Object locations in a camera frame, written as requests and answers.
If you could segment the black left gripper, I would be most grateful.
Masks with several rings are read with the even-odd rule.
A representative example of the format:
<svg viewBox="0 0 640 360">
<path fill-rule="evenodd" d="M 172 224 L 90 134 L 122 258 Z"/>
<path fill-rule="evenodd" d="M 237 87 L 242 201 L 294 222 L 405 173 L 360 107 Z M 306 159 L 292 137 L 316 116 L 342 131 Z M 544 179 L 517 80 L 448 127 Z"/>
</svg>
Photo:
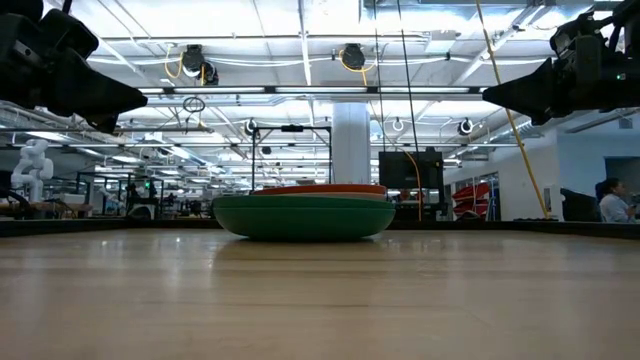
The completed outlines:
<svg viewBox="0 0 640 360">
<path fill-rule="evenodd" d="M 71 3 L 45 11 L 43 0 L 0 0 L 0 99 L 87 117 L 98 132 L 113 133 L 118 114 L 148 99 L 87 64 L 98 40 L 68 13 Z"/>
</svg>

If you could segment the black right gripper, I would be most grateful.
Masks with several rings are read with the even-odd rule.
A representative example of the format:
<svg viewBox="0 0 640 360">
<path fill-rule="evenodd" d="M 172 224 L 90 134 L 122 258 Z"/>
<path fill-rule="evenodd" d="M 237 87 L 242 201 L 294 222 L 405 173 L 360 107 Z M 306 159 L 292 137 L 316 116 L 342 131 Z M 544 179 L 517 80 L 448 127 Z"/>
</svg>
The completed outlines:
<svg viewBox="0 0 640 360">
<path fill-rule="evenodd" d="M 623 0 L 603 19 L 579 15 L 557 28 L 550 46 L 554 62 L 487 88 L 483 100 L 531 115 L 533 126 L 577 110 L 640 107 L 640 0 Z"/>
</svg>

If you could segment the dark green plastic plate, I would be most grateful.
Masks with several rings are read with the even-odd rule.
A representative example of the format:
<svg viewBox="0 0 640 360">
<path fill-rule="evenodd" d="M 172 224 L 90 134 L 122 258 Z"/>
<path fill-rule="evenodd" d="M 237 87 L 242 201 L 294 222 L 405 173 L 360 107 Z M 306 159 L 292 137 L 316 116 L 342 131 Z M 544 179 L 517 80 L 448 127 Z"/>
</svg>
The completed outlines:
<svg viewBox="0 0 640 360">
<path fill-rule="evenodd" d="M 226 196 L 213 200 L 215 209 L 222 208 L 370 208 L 390 209 L 392 203 L 378 200 L 280 195 Z"/>
<path fill-rule="evenodd" d="M 395 210 L 375 208 L 217 208 L 227 231 L 265 241 L 331 242 L 355 240 L 384 231 Z"/>
</svg>

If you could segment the pink plastic plate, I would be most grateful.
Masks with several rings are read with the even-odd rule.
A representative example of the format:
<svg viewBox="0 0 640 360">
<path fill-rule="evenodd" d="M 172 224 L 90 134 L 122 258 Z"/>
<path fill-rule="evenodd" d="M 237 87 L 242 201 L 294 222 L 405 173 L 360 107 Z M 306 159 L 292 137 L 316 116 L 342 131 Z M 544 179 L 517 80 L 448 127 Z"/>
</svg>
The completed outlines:
<svg viewBox="0 0 640 360">
<path fill-rule="evenodd" d="M 298 196 L 298 197 L 323 197 L 323 198 L 345 198 L 345 199 L 361 199 L 371 201 L 387 201 L 386 195 L 367 192 L 308 192 L 308 193 L 286 193 L 282 196 Z"/>
</svg>

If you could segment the red-orange plastic plate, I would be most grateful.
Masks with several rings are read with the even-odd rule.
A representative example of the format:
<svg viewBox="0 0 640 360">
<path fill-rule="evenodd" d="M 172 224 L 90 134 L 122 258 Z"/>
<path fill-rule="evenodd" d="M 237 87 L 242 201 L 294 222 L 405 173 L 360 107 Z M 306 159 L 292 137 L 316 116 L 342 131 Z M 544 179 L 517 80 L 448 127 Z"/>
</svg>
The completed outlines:
<svg viewBox="0 0 640 360">
<path fill-rule="evenodd" d="M 368 193 L 385 195 L 387 188 L 368 184 L 314 184 L 287 187 L 274 187 L 258 190 L 254 195 L 284 195 L 299 193 Z"/>
</svg>

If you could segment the black office chair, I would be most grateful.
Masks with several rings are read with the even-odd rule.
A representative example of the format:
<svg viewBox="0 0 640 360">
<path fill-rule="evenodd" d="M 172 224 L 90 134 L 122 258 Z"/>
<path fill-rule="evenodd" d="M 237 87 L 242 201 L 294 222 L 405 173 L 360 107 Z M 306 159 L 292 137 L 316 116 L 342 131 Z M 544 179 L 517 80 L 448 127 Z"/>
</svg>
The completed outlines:
<svg viewBox="0 0 640 360">
<path fill-rule="evenodd" d="M 561 188 L 562 213 L 568 222 L 600 222 L 596 198 L 570 189 Z"/>
</svg>

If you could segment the red storage bins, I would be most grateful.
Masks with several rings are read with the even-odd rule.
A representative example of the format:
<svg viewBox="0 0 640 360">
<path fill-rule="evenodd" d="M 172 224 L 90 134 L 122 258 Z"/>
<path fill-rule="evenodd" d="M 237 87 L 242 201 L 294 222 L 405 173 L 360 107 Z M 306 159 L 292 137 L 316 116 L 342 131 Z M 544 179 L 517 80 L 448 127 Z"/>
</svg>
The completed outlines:
<svg viewBox="0 0 640 360">
<path fill-rule="evenodd" d="M 473 212 L 485 216 L 490 199 L 491 191 L 486 182 L 463 187 L 452 195 L 453 213 L 462 216 L 466 212 Z"/>
</svg>

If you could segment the person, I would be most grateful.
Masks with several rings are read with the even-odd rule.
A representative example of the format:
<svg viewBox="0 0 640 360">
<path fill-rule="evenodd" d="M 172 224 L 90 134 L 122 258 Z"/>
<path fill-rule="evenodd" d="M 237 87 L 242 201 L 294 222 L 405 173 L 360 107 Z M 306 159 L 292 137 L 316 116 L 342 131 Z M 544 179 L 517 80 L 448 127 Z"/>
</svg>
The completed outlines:
<svg viewBox="0 0 640 360">
<path fill-rule="evenodd" d="M 634 223 L 636 207 L 625 202 L 625 187 L 618 178 L 606 178 L 595 186 L 602 220 L 606 223 Z"/>
</svg>

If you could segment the black monitor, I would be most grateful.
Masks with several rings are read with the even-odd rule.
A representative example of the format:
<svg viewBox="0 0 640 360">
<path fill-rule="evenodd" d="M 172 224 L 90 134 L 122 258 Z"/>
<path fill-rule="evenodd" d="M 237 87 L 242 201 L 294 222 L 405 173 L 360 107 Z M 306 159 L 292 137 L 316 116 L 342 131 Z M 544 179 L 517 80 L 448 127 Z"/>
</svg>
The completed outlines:
<svg viewBox="0 0 640 360">
<path fill-rule="evenodd" d="M 440 152 L 379 152 L 379 183 L 388 189 L 444 187 L 444 161 Z"/>
</svg>

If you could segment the white round pillar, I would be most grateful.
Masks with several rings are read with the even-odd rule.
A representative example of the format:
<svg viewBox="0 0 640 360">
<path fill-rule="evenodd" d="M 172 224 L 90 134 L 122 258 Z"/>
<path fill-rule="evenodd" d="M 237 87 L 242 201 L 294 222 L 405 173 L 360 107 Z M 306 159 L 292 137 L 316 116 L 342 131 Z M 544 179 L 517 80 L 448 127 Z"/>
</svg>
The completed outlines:
<svg viewBox="0 0 640 360">
<path fill-rule="evenodd" d="M 366 103 L 333 104 L 332 159 L 336 183 L 371 182 L 370 115 Z"/>
</svg>

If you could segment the black workstation frame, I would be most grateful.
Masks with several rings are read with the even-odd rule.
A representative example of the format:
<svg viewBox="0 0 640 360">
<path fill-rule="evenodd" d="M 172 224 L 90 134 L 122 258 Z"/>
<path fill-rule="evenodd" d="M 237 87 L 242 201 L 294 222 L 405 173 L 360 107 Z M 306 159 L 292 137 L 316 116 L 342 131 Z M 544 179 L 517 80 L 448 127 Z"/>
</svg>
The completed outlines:
<svg viewBox="0 0 640 360">
<path fill-rule="evenodd" d="M 84 186 L 85 203 L 94 217 L 129 217 L 154 220 L 163 212 L 165 181 L 131 172 L 81 171 L 76 173 L 77 192 Z"/>
</svg>

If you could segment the black tall frame stand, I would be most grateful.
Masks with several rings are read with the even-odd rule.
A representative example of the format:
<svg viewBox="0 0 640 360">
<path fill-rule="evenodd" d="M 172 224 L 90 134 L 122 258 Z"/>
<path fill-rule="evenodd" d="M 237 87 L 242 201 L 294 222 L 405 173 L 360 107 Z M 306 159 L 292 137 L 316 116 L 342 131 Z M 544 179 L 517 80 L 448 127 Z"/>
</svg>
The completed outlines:
<svg viewBox="0 0 640 360">
<path fill-rule="evenodd" d="M 328 183 L 333 182 L 333 146 L 332 146 L 332 127 L 331 126 L 304 126 L 304 125 L 281 125 L 281 126 L 258 126 L 256 125 L 251 134 L 251 190 L 253 193 L 256 190 L 256 149 L 257 149 L 257 133 L 260 130 L 266 130 L 267 133 L 261 137 L 265 140 L 273 131 L 279 131 L 282 133 L 301 133 L 304 131 L 311 131 L 316 134 L 320 130 L 324 130 L 328 133 L 328 142 L 326 146 L 329 152 L 329 164 L 328 164 Z"/>
</svg>

